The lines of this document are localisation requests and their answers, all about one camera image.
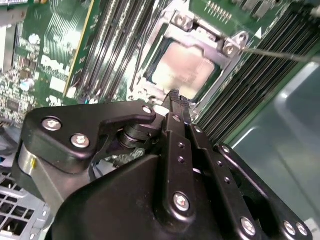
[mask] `screw hole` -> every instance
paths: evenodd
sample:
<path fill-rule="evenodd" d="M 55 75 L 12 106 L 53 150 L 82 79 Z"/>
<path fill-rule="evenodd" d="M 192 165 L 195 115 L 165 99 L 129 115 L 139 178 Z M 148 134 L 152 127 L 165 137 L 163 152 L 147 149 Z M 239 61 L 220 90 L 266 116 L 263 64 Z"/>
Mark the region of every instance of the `screw hole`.
<path fill-rule="evenodd" d="M 185 159 L 182 156 L 178 157 L 178 162 L 183 164 L 185 162 Z"/>
<path fill-rule="evenodd" d="M 148 107 L 148 106 L 143 106 L 142 109 L 143 109 L 143 111 L 145 111 L 147 114 L 151 114 L 151 113 L 152 113 L 151 108 Z"/>
<path fill-rule="evenodd" d="M 227 184 L 230 184 L 230 179 L 228 177 L 225 177 L 224 178 L 224 181 L 227 183 Z"/>
<path fill-rule="evenodd" d="M 154 138 L 151 140 L 152 144 L 157 144 L 159 142 L 159 138 Z"/>
<path fill-rule="evenodd" d="M 179 142 L 179 148 L 184 149 L 186 145 L 184 145 L 182 142 Z"/>
<path fill-rule="evenodd" d="M 174 120 L 176 120 L 178 123 L 180 123 L 180 117 L 178 117 L 177 115 L 173 115 L 172 116 L 172 118 L 174 119 Z"/>

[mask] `black lever arm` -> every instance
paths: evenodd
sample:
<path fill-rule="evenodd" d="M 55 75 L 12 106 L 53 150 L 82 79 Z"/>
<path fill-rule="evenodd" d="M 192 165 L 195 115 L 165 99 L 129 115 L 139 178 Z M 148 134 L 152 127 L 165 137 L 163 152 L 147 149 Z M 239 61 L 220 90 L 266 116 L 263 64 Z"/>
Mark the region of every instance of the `black lever arm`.
<path fill-rule="evenodd" d="M 15 178 L 57 213 L 52 239 L 311 240 L 230 147 L 212 148 L 188 105 L 172 91 L 162 114 L 139 101 L 30 112 Z M 90 183 L 92 161 L 135 148 L 148 154 Z"/>

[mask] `motherboard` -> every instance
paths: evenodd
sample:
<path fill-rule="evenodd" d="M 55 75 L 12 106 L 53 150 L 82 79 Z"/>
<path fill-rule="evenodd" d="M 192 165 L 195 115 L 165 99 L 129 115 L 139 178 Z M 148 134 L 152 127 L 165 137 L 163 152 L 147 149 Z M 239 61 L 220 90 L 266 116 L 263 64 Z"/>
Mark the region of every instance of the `motherboard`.
<path fill-rule="evenodd" d="M 307 54 L 318 41 L 317 36 L 312 41 L 301 37 L 286 47 L 288 37 L 294 39 L 290 28 L 294 32 L 302 25 L 289 19 L 303 8 L 299 1 L 30 3 L 24 21 L 6 27 L 15 28 L 12 67 L 0 75 L 0 117 L 18 128 L 34 108 L 133 100 L 159 105 L 177 89 L 189 99 L 193 120 L 210 133 L 210 110 L 222 93 L 231 92 L 227 86 L 235 89 L 243 83 L 250 88 L 251 79 L 265 76 L 253 71 L 259 69 L 259 58 L 242 53 L 242 48 L 294 52 L 308 41 L 301 51 Z M 274 37 L 279 34 L 287 36 Z M 276 68 L 268 59 L 261 66 Z M 282 70 L 289 75 L 297 69 L 288 65 Z"/>

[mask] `metal screw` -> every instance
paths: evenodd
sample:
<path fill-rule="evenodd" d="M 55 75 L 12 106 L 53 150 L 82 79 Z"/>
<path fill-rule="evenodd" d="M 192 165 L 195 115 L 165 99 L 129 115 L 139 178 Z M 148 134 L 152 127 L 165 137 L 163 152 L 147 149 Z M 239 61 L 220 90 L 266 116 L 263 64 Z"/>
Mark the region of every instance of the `metal screw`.
<path fill-rule="evenodd" d="M 247 234 L 249 234 L 250 236 L 256 235 L 256 229 L 248 218 L 241 218 L 241 224 Z"/>
<path fill-rule="evenodd" d="M 71 137 L 71 143 L 77 148 L 85 149 L 89 147 L 90 141 L 87 136 L 78 133 Z"/>
<path fill-rule="evenodd" d="M 178 157 L 178 162 L 181 163 L 181 164 L 185 163 L 184 157 L 183 156 L 179 156 Z"/>
<path fill-rule="evenodd" d="M 150 107 L 148 107 L 148 106 L 143 106 L 143 107 L 142 107 L 142 109 L 143 109 L 143 111 L 145 111 L 147 114 L 152 113 L 151 108 L 150 108 Z"/>
<path fill-rule="evenodd" d="M 283 224 L 285 226 L 285 229 L 288 231 L 288 233 L 290 233 L 293 236 L 296 235 L 296 230 L 289 222 L 285 221 Z"/>
<path fill-rule="evenodd" d="M 223 151 L 225 151 L 227 154 L 230 153 L 229 148 L 227 148 L 226 146 L 222 146 Z"/>
<path fill-rule="evenodd" d="M 297 223 L 296 224 L 296 227 L 299 229 L 300 233 L 304 236 L 307 236 L 308 235 L 308 232 L 307 230 L 305 229 L 305 227 L 301 224 L 301 223 Z"/>
<path fill-rule="evenodd" d="M 181 16 L 180 14 L 176 15 L 174 18 L 175 24 L 183 27 L 187 23 L 187 18 L 185 16 Z"/>
<path fill-rule="evenodd" d="M 183 212 L 186 212 L 189 210 L 190 208 L 190 204 L 189 201 L 187 199 L 187 197 L 185 197 L 184 195 L 182 195 L 181 193 L 176 193 L 173 197 L 173 202 L 174 205 Z"/>
<path fill-rule="evenodd" d="M 224 48 L 224 52 L 227 54 L 227 55 L 231 55 L 235 50 L 235 47 L 231 44 L 228 44 L 227 46 L 225 46 Z"/>
<path fill-rule="evenodd" d="M 202 133 L 202 130 L 198 126 L 194 126 L 194 129 L 196 130 L 197 133 Z"/>
<path fill-rule="evenodd" d="M 186 145 L 184 145 L 182 142 L 179 142 L 179 148 L 184 149 Z"/>
<path fill-rule="evenodd" d="M 54 118 L 47 118 L 42 122 L 42 126 L 49 131 L 58 131 L 61 129 L 61 123 Z"/>
<path fill-rule="evenodd" d="M 178 123 L 180 123 L 180 117 L 178 117 L 177 115 L 173 115 L 172 116 L 172 118 L 174 119 L 174 120 L 176 120 Z"/>

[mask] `black bracket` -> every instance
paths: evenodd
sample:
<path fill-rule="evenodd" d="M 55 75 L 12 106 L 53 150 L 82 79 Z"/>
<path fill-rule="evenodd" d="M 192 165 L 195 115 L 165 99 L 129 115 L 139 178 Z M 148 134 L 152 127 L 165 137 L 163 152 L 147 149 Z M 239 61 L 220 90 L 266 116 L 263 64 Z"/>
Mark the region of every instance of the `black bracket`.
<path fill-rule="evenodd" d="M 141 101 L 37 108 L 27 114 L 21 140 L 38 158 L 63 172 L 76 174 L 86 170 L 95 159 L 110 154 L 108 149 L 114 147 L 112 142 L 119 130 L 135 124 L 151 124 L 155 118 L 151 106 Z M 46 129 L 42 124 L 46 119 L 58 121 L 61 128 Z M 71 138 L 76 134 L 87 137 L 88 147 L 72 144 Z"/>

